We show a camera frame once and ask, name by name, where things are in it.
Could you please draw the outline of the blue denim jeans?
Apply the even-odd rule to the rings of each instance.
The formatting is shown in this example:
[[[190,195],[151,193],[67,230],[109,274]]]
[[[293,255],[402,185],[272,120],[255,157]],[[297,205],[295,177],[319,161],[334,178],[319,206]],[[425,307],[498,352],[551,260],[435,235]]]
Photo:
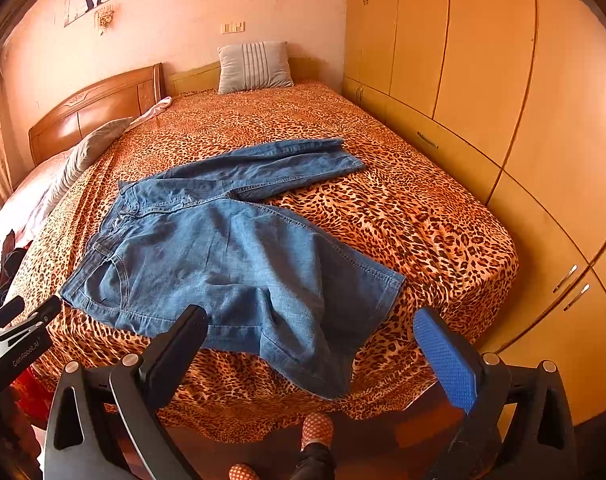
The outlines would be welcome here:
[[[61,297],[147,337],[199,306],[205,347],[255,354],[297,387],[341,398],[404,278],[269,199],[360,169],[338,139],[295,139],[123,182]]]

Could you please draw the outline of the floral duvet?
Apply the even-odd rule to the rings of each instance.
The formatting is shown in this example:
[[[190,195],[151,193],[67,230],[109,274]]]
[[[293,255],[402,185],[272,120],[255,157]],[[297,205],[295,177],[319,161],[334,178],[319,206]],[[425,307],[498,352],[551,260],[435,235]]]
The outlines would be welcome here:
[[[45,197],[56,182],[72,150],[39,164],[0,209],[0,282],[4,262],[16,248],[27,247],[44,225],[48,214]]]

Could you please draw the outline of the red dotted slipper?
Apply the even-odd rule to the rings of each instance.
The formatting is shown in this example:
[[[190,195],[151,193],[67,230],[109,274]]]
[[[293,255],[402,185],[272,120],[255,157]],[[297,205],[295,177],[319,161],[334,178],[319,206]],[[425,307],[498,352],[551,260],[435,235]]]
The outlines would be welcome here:
[[[260,480],[257,472],[247,464],[234,464],[228,471],[229,480]]]
[[[311,444],[324,445],[330,448],[335,427],[332,419],[324,413],[313,413],[305,417],[301,433],[301,450]]]

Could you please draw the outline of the grey pillow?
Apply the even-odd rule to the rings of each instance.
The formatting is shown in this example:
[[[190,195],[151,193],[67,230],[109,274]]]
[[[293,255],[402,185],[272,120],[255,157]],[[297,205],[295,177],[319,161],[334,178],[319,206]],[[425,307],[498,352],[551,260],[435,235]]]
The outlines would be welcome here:
[[[59,169],[44,197],[44,211],[48,216],[72,185],[82,174],[117,140],[132,123],[132,117],[124,117],[106,122],[104,125],[71,149],[64,165]]]

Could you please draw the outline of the leopard print bedspread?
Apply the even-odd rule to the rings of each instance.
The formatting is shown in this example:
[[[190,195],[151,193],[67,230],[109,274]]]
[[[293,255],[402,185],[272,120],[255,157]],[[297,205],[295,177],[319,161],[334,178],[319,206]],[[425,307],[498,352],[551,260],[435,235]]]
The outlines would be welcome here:
[[[312,412],[369,418],[434,382],[411,329],[433,307],[476,340],[518,274],[512,238],[466,188],[323,84],[180,96],[66,192],[12,292],[62,298],[32,366],[109,365],[190,304],[207,339],[169,425],[228,443]]]

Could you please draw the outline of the wooden headboard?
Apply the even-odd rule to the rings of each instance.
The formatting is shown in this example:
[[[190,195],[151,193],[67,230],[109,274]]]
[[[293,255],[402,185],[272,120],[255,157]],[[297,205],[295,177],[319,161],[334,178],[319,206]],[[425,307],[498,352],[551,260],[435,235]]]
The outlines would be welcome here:
[[[106,122],[141,116],[164,96],[161,63],[130,70],[78,90],[28,130],[34,165],[73,148]]]

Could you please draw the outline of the wooden wardrobe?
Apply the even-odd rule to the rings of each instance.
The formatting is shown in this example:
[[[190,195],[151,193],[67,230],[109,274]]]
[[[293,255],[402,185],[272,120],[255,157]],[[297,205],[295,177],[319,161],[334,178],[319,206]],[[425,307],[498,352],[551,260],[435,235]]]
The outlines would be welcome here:
[[[518,278],[486,350],[606,412],[606,11],[597,0],[346,0],[345,94],[478,197]]]

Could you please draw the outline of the grey striped cushion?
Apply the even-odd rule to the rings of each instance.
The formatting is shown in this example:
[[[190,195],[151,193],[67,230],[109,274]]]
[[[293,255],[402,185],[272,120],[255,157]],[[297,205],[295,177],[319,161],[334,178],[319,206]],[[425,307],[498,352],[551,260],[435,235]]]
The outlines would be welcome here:
[[[293,86],[286,41],[228,44],[217,53],[219,94]]]

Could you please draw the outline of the wall lamp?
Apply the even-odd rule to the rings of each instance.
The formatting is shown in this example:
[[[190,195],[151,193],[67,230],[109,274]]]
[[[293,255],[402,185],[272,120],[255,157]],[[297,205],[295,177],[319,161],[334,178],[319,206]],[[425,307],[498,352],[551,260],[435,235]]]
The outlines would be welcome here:
[[[94,27],[96,27],[100,36],[107,32],[113,25],[114,16],[114,6],[100,6],[100,8],[94,12]]]

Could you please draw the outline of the wall switch plate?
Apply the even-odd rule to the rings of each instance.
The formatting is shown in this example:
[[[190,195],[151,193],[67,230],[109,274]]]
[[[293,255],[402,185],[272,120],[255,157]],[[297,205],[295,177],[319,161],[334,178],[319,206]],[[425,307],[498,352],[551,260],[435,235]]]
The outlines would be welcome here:
[[[239,34],[239,32],[245,32],[245,22],[232,22],[221,25],[221,34]]]

